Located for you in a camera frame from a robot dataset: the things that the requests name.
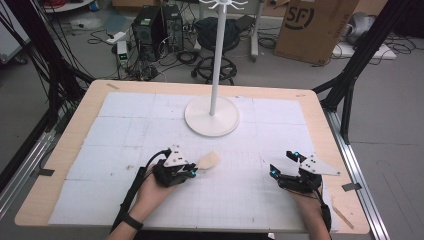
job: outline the black tape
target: black tape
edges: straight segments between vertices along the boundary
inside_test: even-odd
[[[54,173],[54,170],[52,169],[40,169],[40,171],[38,171],[38,176],[48,176],[51,177]]]
[[[345,192],[347,191],[351,191],[351,190],[359,190],[362,188],[361,184],[359,183],[348,183],[342,186],[343,190],[345,190]]]

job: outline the grid paper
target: grid paper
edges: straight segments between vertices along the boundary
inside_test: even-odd
[[[285,152],[314,153],[300,104],[292,100],[230,98],[241,113],[231,134],[194,133],[184,110],[196,96],[109,93],[69,170],[49,224],[113,223],[140,166],[179,145],[189,162],[211,151],[220,163],[198,170],[145,221],[146,228],[224,231],[304,231],[296,204],[269,176],[269,164],[296,172]],[[324,191],[327,204],[328,194]],[[338,230],[333,217],[333,230]]]

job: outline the electronic equipment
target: electronic equipment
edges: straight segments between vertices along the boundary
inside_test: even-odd
[[[176,4],[162,7],[169,52],[184,50],[183,19]]]
[[[128,68],[129,57],[126,41],[118,41],[116,43],[116,56],[118,58],[118,63],[123,68]]]
[[[352,45],[358,45],[358,42],[370,30],[375,17],[368,16],[363,12],[356,12],[352,15],[347,24],[346,39]]]
[[[152,161],[160,156],[165,155],[166,159],[160,159],[156,165],[150,170],[149,166]],[[177,184],[184,183],[189,178],[196,177],[196,164],[189,163],[183,156],[179,146],[172,146],[167,150],[162,150],[153,155],[147,162],[145,167],[140,167],[130,189],[125,195],[124,201],[120,205],[118,215],[113,222],[111,232],[122,221],[122,217],[128,213],[131,204],[144,180],[153,173],[156,180],[164,187],[171,187]]]
[[[164,187],[184,183],[189,178],[196,177],[196,164],[189,163],[178,146],[169,149],[166,159],[161,159],[153,166],[153,175]]]
[[[314,193],[321,205],[322,218],[328,231],[331,229],[330,208],[324,202],[319,187],[322,185],[321,174],[340,175],[340,172],[322,162],[314,155],[305,157],[298,152],[287,151],[286,156],[298,164],[299,171],[296,176],[282,174],[280,170],[270,164],[269,175],[274,178],[278,186],[282,189],[295,192],[297,194]]]
[[[143,6],[131,25],[140,59],[157,61],[159,44],[165,39],[159,6]]]

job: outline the white pole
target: white pole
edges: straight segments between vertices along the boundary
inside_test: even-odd
[[[216,107],[216,97],[218,95],[218,83],[219,83],[219,74],[221,70],[221,57],[222,57],[222,45],[224,43],[224,32],[225,32],[225,20],[227,14],[224,11],[226,6],[219,5],[219,15],[218,15],[218,29],[216,33],[216,43],[215,43],[215,61],[213,64],[213,80],[212,80],[212,97],[211,97],[211,110],[210,115],[215,115]]]

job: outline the office chair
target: office chair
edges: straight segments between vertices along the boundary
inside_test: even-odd
[[[200,75],[202,78],[206,79],[206,84],[210,84],[213,79],[217,27],[218,19],[214,17],[199,20],[194,24],[194,28],[198,33],[197,42],[202,48],[213,52],[213,56],[203,58],[197,63],[193,71],[191,71],[192,77]],[[231,60],[224,57],[224,54],[238,46],[240,42],[239,34],[240,29],[236,26],[236,21],[234,19],[227,19],[225,22],[224,42],[222,47],[223,57],[221,58],[219,81],[229,80],[232,86],[234,86],[232,78],[237,74],[237,67]]]

